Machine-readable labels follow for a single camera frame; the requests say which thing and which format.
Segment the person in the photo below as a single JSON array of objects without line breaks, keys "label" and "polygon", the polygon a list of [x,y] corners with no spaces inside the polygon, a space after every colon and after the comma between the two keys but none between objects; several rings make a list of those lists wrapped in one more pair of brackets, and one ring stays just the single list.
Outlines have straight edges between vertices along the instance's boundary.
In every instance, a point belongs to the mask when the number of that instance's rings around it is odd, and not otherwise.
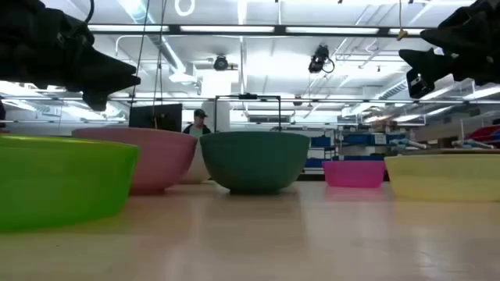
[{"label": "person", "polygon": [[209,134],[212,131],[205,125],[205,118],[207,117],[203,109],[196,109],[194,111],[194,122],[187,126],[183,133],[192,135],[193,137],[200,137]]}]

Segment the white pipe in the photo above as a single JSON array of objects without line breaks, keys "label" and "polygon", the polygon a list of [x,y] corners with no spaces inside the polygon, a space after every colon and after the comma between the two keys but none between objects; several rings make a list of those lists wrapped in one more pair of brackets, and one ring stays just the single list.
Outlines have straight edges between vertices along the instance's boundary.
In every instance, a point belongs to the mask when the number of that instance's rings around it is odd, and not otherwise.
[{"label": "white pipe", "polygon": [[420,150],[425,150],[428,148],[426,144],[421,144],[418,142],[415,142],[413,140],[408,140],[408,139],[393,139],[390,141],[390,144],[396,145],[396,146],[403,146],[403,147],[413,147],[417,148]]}]

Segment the dark green bowl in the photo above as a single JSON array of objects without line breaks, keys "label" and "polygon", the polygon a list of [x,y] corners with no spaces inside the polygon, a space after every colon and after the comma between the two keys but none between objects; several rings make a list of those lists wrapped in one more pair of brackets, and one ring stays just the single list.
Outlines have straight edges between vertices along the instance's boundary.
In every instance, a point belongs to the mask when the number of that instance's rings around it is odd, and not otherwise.
[{"label": "dark green bowl", "polygon": [[289,187],[305,167],[310,139],[277,131],[231,131],[200,137],[210,177],[239,194],[274,194]]}]

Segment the black monitor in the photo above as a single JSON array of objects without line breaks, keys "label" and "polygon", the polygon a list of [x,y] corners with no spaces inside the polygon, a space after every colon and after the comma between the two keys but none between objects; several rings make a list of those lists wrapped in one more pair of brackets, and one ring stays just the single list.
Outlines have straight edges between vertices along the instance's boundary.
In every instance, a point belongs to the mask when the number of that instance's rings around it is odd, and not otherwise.
[{"label": "black monitor", "polygon": [[130,111],[129,127],[180,132],[182,111],[183,106],[180,103],[133,107]]}]

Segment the magenta plastic bowl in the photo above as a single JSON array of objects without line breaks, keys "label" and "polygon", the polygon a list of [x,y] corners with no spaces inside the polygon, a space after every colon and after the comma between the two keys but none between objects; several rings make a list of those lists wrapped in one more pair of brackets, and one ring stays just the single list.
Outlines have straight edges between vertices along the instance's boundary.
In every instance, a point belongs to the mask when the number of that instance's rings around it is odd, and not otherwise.
[{"label": "magenta plastic bowl", "polygon": [[384,161],[323,162],[325,180],[330,187],[380,188],[384,182],[385,170]]}]

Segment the salmon pink bowl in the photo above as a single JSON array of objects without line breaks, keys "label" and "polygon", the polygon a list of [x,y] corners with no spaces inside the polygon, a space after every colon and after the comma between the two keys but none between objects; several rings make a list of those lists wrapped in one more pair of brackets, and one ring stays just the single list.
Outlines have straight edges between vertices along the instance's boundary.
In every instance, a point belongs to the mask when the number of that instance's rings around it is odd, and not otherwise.
[{"label": "salmon pink bowl", "polygon": [[130,127],[76,129],[72,136],[139,147],[130,190],[134,195],[162,194],[178,184],[191,166],[198,143],[196,137],[185,133]]}]

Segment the wooden shelf board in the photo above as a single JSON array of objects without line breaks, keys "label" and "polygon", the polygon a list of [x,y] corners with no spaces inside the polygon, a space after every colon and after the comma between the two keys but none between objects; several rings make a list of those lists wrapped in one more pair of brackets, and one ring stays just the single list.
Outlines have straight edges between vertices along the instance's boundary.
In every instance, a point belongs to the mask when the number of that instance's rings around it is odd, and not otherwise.
[{"label": "wooden shelf board", "polygon": [[425,150],[402,151],[398,153],[398,155],[471,155],[471,154],[500,155],[500,149],[433,148]]}]

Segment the black overhead frame bar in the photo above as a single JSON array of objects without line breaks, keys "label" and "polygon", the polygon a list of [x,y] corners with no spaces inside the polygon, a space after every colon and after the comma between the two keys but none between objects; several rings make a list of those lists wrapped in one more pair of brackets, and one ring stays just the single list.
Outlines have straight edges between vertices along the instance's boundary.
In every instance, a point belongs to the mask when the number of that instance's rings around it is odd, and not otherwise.
[{"label": "black overhead frame bar", "polygon": [[165,34],[256,37],[396,37],[398,27],[371,26],[299,26],[299,25],[228,25],[228,24],[104,24],[88,26],[94,34],[141,35]]}]

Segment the red bin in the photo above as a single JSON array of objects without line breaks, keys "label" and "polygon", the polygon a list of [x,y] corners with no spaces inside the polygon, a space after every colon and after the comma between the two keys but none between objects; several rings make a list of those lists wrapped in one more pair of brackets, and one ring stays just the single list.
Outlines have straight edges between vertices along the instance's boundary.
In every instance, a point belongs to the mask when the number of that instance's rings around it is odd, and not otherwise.
[{"label": "red bin", "polygon": [[498,143],[500,142],[500,125],[481,127],[473,131],[467,138],[485,144]]}]

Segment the yellow plastic bowl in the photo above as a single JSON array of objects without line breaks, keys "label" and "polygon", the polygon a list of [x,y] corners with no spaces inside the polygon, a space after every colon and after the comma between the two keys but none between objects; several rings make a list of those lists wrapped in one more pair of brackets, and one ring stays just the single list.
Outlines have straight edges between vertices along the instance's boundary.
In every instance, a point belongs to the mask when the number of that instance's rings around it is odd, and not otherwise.
[{"label": "yellow plastic bowl", "polygon": [[499,154],[401,155],[385,163],[396,197],[500,202]]}]

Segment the black metal frame stand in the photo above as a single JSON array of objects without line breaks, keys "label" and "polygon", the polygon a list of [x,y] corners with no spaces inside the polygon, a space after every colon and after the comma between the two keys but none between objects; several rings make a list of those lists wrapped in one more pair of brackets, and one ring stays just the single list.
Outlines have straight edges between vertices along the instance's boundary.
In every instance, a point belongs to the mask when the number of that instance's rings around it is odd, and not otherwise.
[{"label": "black metal frame stand", "polygon": [[242,101],[256,100],[260,102],[267,102],[270,99],[274,99],[278,103],[278,131],[282,131],[282,118],[281,118],[281,97],[279,95],[258,95],[251,93],[243,94],[230,94],[230,95],[216,95],[213,99],[213,131],[217,131],[217,103],[220,99],[237,99]]}]

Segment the blue storage bin with label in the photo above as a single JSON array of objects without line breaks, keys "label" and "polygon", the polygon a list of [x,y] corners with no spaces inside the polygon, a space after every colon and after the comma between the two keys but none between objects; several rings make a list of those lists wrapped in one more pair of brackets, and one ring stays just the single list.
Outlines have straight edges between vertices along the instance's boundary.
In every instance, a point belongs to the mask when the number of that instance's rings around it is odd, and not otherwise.
[{"label": "blue storage bin with label", "polygon": [[352,133],[343,137],[343,142],[350,145],[389,145],[392,140],[405,139],[405,134]]}]

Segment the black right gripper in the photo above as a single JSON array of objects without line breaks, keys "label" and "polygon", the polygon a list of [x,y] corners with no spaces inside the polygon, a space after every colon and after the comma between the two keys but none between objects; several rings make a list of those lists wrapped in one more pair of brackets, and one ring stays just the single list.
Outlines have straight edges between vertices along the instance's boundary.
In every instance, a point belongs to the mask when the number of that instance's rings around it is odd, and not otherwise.
[{"label": "black right gripper", "polygon": [[470,78],[478,85],[500,84],[500,0],[476,0],[458,8],[420,37],[443,49],[401,49],[398,54],[411,69],[406,73],[410,98],[419,99],[435,89],[435,82],[452,74],[457,81]]}]

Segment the lime green plastic bowl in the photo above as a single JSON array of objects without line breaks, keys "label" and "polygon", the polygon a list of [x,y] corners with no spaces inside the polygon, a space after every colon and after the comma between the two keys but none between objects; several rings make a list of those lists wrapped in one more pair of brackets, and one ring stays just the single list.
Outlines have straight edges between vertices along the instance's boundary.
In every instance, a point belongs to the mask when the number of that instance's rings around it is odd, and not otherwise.
[{"label": "lime green plastic bowl", "polygon": [[139,154],[110,141],[0,134],[0,233],[119,213]]}]

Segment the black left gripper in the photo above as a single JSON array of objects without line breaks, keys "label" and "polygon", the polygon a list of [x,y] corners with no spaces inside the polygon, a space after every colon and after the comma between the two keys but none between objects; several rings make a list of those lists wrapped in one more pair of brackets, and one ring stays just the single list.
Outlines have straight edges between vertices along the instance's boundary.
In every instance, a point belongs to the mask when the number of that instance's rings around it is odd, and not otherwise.
[{"label": "black left gripper", "polygon": [[93,111],[106,110],[108,95],[100,93],[139,85],[135,66],[91,48],[95,0],[89,2],[81,21],[41,0],[0,0],[0,80],[81,91]]}]

